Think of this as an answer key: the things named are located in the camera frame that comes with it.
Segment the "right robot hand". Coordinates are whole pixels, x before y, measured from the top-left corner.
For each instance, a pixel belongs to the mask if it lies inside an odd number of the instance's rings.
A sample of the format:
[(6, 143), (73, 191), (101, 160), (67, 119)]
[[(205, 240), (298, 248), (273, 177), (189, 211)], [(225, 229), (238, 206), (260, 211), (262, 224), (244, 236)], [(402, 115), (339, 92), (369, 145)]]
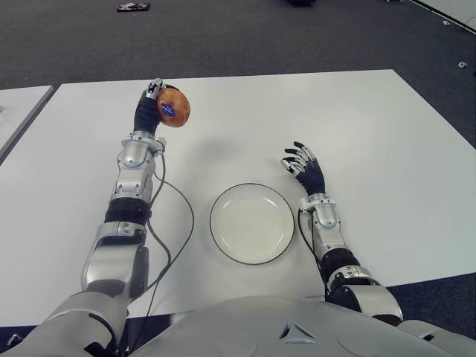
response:
[(292, 148), (284, 149), (288, 156), (282, 158), (280, 163), (296, 178), (308, 196), (325, 194), (324, 174), (314, 153), (299, 141), (294, 141), (293, 145)]

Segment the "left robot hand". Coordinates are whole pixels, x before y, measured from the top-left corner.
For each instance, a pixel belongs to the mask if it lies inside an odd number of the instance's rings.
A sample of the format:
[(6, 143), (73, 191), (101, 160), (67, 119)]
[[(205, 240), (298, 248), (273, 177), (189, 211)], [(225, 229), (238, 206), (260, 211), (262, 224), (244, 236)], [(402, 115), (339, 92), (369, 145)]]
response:
[(154, 136), (160, 123), (170, 125), (172, 119), (176, 118), (178, 110), (165, 100), (162, 103), (158, 97), (163, 91), (171, 94), (172, 89), (179, 91), (175, 86), (164, 84), (160, 78), (154, 79), (147, 85), (135, 110), (134, 132), (141, 131)]

